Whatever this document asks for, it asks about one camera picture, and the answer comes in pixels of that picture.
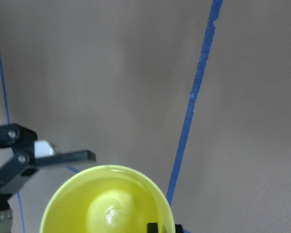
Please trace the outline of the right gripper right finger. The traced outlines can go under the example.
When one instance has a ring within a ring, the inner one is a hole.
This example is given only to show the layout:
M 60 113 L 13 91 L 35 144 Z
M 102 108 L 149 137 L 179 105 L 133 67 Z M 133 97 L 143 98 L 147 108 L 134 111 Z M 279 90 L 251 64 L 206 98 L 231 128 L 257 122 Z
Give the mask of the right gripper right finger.
M 159 233 L 158 223 L 148 223 L 146 226 L 147 233 Z M 175 224 L 175 233 L 184 233 L 184 228 L 181 224 Z

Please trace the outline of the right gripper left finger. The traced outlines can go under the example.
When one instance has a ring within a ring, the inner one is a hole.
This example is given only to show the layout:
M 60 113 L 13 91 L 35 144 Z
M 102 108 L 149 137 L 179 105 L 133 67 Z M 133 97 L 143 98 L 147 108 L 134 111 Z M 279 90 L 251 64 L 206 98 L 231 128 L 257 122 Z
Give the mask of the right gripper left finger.
M 53 143 L 38 140 L 36 132 L 18 124 L 0 126 L 2 149 L 11 149 L 13 156 L 0 167 L 0 194 L 18 192 L 42 167 L 96 160 L 90 150 L 61 152 Z

